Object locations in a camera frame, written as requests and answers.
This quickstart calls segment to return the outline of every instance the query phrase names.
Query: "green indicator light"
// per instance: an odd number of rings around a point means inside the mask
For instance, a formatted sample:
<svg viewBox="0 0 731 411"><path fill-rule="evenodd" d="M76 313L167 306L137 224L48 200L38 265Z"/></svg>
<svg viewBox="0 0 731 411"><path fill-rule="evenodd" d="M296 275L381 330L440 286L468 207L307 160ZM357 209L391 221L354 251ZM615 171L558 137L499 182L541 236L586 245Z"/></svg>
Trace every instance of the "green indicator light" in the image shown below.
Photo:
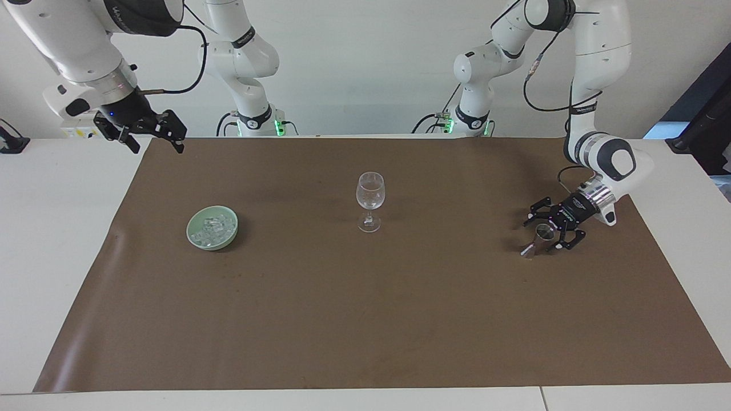
<svg viewBox="0 0 731 411"><path fill-rule="evenodd" d="M281 137L285 135L287 132L284 130L284 128L281 126L281 121L274 120L274 127L276 127L276 134Z"/></svg>

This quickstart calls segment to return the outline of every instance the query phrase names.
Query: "glass base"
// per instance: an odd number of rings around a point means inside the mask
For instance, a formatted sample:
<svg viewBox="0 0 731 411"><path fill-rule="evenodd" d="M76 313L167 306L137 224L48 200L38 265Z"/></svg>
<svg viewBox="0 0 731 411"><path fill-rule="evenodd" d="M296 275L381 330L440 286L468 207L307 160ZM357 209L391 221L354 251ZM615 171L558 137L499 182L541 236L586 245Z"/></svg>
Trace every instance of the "glass base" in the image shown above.
<svg viewBox="0 0 731 411"><path fill-rule="evenodd" d="M381 219L373 213L363 213L358 220L358 228L364 233L375 233L381 228Z"/></svg>

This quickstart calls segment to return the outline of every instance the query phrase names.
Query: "table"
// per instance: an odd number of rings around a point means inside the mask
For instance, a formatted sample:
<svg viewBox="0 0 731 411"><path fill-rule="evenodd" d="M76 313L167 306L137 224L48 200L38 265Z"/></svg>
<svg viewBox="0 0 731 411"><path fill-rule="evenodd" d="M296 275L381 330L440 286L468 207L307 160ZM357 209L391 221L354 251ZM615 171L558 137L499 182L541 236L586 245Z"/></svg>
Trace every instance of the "table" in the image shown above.
<svg viewBox="0 0 731 411"><path fill-rule="evenodd" d="M148 140L142 140L143 149ZM731 205L689 156L632 141L656 172L632 195L727 362ZM0 158L0 392L29 392L141 160L103 140L34 140ZM731 384L470 390L249 391L0 396L0 408L729 410Z"/></svg>

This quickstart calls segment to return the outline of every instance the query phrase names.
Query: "wine glass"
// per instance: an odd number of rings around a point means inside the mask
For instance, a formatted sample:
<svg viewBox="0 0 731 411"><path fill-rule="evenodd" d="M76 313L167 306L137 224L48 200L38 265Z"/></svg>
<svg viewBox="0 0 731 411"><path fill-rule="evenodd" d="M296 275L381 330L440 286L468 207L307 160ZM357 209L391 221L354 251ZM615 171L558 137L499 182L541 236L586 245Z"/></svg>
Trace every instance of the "wine glass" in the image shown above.
<svg viewBox="0 0 731 411"><path fill-rule="evenodd" d="M368 210L360 215L358 228L366 233L375 233L381 228L381 219L373 214L373 210L382 206L386 200L386 185L383 176L373 171L362 174L358 179L355 197L358 204Z"/></svg>

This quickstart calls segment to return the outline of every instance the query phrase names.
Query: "green bowl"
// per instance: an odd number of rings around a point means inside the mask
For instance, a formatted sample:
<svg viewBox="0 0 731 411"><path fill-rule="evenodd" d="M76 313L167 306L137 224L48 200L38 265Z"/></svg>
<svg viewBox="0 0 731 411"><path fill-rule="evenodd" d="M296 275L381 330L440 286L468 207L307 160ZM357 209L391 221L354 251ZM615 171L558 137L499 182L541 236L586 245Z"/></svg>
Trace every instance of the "green bowl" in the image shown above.
<svg viewBox="0 0 731 411"><path fill-rule="evenodd" d="M194 243L190 237L191 235L198 233L203 229L203 222L205 221L205 219L218 217L222 214L233 218L233 221L236 224L236 227L233 230L233 234L222 243L214 244L210 247L199 246L198 244ZM238 234L238 217L231 208L224 207L222 205L214 205L212 207L204 208L203 210L198 211L193 216L193 218L190 219L190 221L188 222L188 227L186 228L188 241L190 241L191 244L198 247L199 249L205 251L218 251L220 249L226 248L227 246L229 246L229 244L233 242L234 238L236 238L236 234Z"/></svg>

